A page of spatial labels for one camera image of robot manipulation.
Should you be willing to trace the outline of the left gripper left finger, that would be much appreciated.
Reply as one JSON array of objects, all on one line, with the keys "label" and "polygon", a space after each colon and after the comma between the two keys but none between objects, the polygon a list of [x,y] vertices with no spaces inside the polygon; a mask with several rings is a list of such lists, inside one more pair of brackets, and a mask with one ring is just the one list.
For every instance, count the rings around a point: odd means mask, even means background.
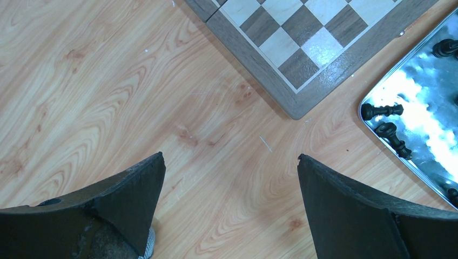
[{"label": "left gripper left finger", "polygon": [[37,206],[1,210],[1,258],[138,258],[163,186],[162,153]]}]

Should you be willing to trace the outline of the silver tray black pieces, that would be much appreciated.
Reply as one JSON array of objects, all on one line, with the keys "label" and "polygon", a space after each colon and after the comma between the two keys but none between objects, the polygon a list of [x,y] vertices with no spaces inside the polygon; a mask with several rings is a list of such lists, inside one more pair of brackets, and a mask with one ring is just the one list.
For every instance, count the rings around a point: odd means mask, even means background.
[{"label": "silver tray black pieces", "polygon": [[363,98],[359,117],[413,174],[457,207],[457,11]]}]

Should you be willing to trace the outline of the wooden chessboard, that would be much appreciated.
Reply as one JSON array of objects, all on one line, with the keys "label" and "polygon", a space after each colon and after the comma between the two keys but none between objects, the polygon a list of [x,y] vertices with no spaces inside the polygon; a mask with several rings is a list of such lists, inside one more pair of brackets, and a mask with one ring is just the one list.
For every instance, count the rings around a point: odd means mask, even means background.
[{"label": "wooden chessboard", "polygon": [[434,1],[188,1],[294,120],[427,12]]}]

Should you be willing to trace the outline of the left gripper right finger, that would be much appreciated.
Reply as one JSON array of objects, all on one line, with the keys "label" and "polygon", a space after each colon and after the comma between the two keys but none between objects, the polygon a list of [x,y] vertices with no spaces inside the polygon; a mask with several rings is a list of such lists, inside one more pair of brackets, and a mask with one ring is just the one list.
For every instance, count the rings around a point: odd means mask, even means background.
[{"label": "left gripper right finger", "polygon": [[318,258],[457,258],[457,213],[386,194],[302,154],[298,178]]}]

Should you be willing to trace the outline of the grey cylinder tube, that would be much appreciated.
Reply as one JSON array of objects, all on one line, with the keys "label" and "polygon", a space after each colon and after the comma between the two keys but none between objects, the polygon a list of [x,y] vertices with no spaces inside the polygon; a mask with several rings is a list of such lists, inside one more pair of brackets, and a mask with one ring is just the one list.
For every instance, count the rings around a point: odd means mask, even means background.
[{"label": "grey cylinder tube", "polygon": [[145,249],[145,254],[143,256],[139,256],[138,259],[149,259],[153,255],[154,251],[154,243],[156,240],[156,234],[154,229],[151,227],[149,229],[149,235],[147,238],[147,243],[146,243],[146,249]]}]

